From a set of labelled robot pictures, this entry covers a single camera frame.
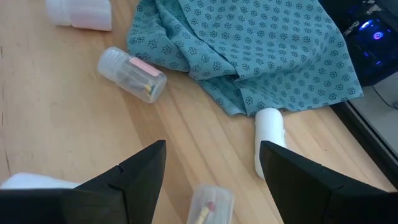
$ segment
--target led light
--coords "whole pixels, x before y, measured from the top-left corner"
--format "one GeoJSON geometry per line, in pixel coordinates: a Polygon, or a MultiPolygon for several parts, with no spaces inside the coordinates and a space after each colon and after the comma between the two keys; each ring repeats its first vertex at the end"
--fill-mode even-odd
{"type": "Polygon", "coordinates": [[[359,28],[359,30],[363,30],[363,29],[367,28],[371,23],[372,23],[372,20],[369,20],[369,21],[365,22],[365,23],[359,28]]]}
{"type": "Polygon", "coordinates": [[[377,32],[377,33],[373,34],[373,39],[380,40],[383,36],[384,36],[384,34],[382,32],[377,32]]]}

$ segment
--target wood grain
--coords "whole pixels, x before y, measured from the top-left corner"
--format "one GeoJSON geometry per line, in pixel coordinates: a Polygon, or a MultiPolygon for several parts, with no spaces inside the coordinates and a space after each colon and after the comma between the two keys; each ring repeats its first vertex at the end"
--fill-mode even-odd
{"type": "MultiPolygon", "coordinates": [[[[33,172],[84,182],[158,139],[167,167],[154,223],[186,223],[198,184],[234,192],[233,223],[282,223],[254,171],[254,121],[226,116],[184,73],[146,104],[96,71],[125,49],[136,0],[114,0],[113,31],[55,27],[42,0],[0,2],[0,180],[33,172]]],[[[284,113],[287,145],[338,172],[392,191],[330,108],[284,113]]]]}

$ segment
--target patterned cloth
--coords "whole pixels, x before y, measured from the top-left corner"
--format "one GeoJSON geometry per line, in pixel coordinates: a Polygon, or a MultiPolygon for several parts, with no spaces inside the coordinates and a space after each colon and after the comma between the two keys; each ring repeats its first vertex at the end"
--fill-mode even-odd
{"type": "Polygon", "coordinates": [[[230,115],[363,95],[343,36],[316,0],[142,0],[127,47],[189,72],[230,115]]]}

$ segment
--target pink label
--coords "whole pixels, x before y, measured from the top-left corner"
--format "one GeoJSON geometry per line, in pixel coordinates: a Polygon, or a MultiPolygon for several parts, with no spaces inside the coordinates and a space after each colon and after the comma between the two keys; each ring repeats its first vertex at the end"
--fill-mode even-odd
{"type": "Polygon", "coordinates": [[[161,71],[159,71],[158,69],[154,68],[152,65],[148,65],[147,63],[145,63],[144,61],[142,61],[139,58],[133,57],[130,58],[130,63],[132,63],[133,65],[141,68],[143,71],[147,72],[148,74],[152,75],[152,76],[158,76],[160,73],[162,73],[161,71]]]}

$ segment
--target clear plastic bottle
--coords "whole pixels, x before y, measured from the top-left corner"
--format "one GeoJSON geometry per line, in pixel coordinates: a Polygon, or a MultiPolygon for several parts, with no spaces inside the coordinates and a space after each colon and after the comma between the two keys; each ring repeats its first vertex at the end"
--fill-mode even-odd
{"type": "Polygon", "coordinates": [[[110,47],[101,55],[98,71],[147,103],[159,97],[167,82],[161,71],[117,47],[110,47]]]}
{"type": "Polygon", "coordinates": [[[200,185],[193,193],[187,224],[230,224],[233,193],[219,186],[200,185]]]}
{"type": "Polygon", "coordinates": [[[46,0],[45,7],[55,25],[105,31],[112,29],[109,0],[46,0]]]}

